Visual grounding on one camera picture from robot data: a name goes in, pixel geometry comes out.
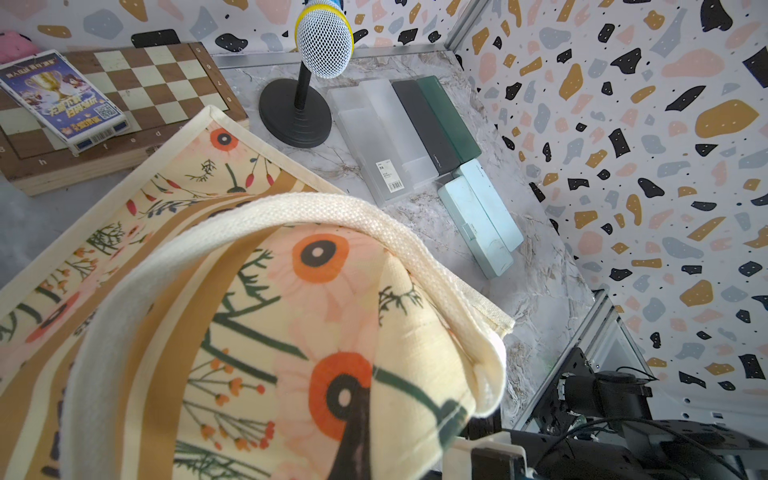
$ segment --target card game box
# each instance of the card game box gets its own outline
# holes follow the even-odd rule
[[[0,65],[0,88],[74,154],[130,128],[125,114],[55,50]]]

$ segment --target barcode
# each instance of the barcode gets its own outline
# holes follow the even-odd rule
[[[94,111],[98,114],[99,117],[105,120],[118,114],[118,111],[115,110],[110,104],[99,105],[98,107],[94,108]]]

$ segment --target terrazzo wallpaper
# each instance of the terrazzo wallpaper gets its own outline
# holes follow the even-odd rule
[[[211,54],[291,51],[304,0],[0,0],[0,31],[43,49],[125,48],[172,28]],[[358,48],[445,41],[468,0],[345,0]]]
[[[766,24],[764,0],[491,0],[456,51],[654,374],[721,402],[768,396]]]

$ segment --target chessboard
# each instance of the chessboard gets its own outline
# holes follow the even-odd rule
[[[65,57],[131,121],[79,154],[0,91],[0,171],[27,195],[135,167],[207,105],[248,128],[248,117],[200,43],[73,52]]]

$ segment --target microphone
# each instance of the microphone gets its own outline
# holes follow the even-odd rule
[[[331,111],[320,93],[310,87],[312,74],[340,75],[355,50],[352,26],[336,0],[310,0],[296,20],[294,38],[302,62],[299,80],[270,82],[259,98],[259,116],[278,140],[292,147],[311,148],[331,131]]]

